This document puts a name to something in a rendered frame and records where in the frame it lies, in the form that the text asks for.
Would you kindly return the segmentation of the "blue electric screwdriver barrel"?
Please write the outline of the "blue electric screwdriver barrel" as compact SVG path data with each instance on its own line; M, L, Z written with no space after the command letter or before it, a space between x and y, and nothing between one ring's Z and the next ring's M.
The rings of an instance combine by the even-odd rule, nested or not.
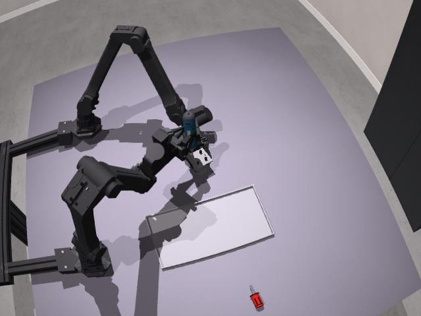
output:
M196 132L195 114L192 111L187 111L184 113L183 122L184 122L185 137ZM197 135L194 138L190 147L192 156L193 156L193 149L195 149L196 145L197 145Z

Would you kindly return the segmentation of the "dark grey cylinder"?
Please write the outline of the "dark grey cylinder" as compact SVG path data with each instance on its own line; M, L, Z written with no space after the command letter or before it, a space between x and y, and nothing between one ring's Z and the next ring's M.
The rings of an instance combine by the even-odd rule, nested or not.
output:
M208 169L209 169L209 166L208 166L208 165L205 165L204 167L201 167L201 168L200 168L200 169L198 169L198 170L196 170L196 169L194 168L194 166L193 166L192 171L193 171L195 174L197 174L197 175L202 175L202 174L205 174L205 173L208 171Z

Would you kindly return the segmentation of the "red-handled screwdriver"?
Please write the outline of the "red-handled screwdriver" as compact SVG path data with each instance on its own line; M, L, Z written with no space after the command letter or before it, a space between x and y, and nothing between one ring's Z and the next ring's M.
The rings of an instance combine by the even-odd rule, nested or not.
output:
M255 305L256 308L262 307L264 304L259 296L259 293L255 293L252 289L252 287L250 286L250 289L252 291L252 295L250 295L250 297L252 298L252 301Z

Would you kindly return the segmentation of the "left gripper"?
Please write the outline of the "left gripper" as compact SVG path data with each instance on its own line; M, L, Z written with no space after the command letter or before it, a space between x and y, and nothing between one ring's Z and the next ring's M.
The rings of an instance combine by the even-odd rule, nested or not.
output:
M207 141L207 137L197 138L197 145L196 145L195 149L193 149L193 152L197 151L198 149L200 149L201 146L203 146L203 149L208 154L208 152L209 152L209 142L208 141L206 142L206 141ZM188 161L187 157L186 157L186 160L190 164L191 168L193 169L193 165Z

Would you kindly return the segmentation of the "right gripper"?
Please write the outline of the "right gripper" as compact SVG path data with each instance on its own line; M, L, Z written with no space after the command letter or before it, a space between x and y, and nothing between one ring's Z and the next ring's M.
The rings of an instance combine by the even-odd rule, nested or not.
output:
M179 127L179 128L171 129L174 134L181 131L178 134L176 134L175 136L173 136L172 140L171 140L171 143L173 143L175 146L178 147L178 154L177 154L176 157L178 159L180 159L181 161L184 161L186 159L186 155L188 155L188 153L189 153L191 144L192 144L194 138L197 135L197 132L194 132L194 133L190 134L189 136L187 136L186 138L184 138L180 141L179 138L184 133L183 129L184 129L183 126ZM186 148L186 146L187 146L187 148Z

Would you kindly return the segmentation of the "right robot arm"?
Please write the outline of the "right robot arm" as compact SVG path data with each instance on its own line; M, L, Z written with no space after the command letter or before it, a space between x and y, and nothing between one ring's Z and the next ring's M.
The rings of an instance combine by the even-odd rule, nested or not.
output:
M98 162L87 155L78 161L78 171L61 198L72 215L75 226L72 243L84 273L104 271L102 256L107 250L96 235L93 208L105 196L116 198L121 191L148 192L157 181L155 175L166 166L164 158L169 163L178 154L178 147L171 143L173 135L171 129L159 128L152 135L153 143L147 146L142 162L131 169Z

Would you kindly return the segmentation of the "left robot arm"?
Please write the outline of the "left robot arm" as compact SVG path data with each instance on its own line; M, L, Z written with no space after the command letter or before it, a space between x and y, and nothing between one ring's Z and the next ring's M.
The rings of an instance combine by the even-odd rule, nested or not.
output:
M100 90L105 76L123 43L129 45L134 54L138 55L162 100L168 118L175 122L177 126L184 126L183 115L188 110L170 83L152 47L147 30L141 26L118 25L110 35L109 42L91 77L87 91L85 90L77 104L76 133L86 134L94 132L95 114L92 113L92 110L95 110L95 105L99 104L98 90ZM212 113L204 105L192 108L189 111L193 111L195 114L197 138L202 138L199 127L213 119Z

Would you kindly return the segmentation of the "white shallow rectangular tray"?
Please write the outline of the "white shallow rectangular tray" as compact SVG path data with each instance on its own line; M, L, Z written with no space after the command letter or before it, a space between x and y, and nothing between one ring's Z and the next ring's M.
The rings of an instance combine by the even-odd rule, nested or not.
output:
M148 215L145 219L163 269L274 235L254 185Z

